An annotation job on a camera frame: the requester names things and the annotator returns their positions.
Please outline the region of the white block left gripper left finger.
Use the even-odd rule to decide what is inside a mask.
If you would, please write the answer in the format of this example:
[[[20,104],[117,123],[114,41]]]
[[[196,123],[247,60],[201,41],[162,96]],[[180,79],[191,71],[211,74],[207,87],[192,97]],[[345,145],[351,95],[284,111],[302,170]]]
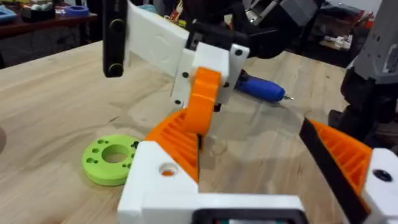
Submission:
[[[198,193],[198,184],[155,141],[138,144],[117,209],[119,223],[143,223],[148,195]]]

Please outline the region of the white orange left gripper right finger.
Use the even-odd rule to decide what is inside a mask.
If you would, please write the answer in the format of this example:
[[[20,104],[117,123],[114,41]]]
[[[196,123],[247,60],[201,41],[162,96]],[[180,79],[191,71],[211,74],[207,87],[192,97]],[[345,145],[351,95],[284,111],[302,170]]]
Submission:
[[[397,156],[312,119],[299,136],[335,196],[344,223],[397,223]]]

